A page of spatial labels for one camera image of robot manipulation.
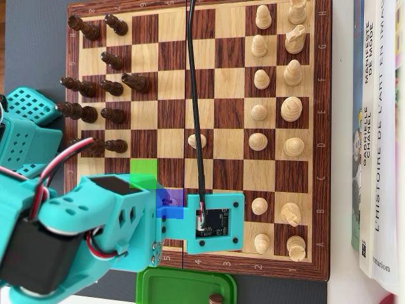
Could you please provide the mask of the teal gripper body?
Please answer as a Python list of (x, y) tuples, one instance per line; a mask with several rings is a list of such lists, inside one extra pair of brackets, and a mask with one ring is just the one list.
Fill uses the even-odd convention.
[(164, 189), (152, 174), (83, 176), (78, 214), (84, 239), (78, 261), (86, 272), (140, 272), (159, 263), (156, 211)]

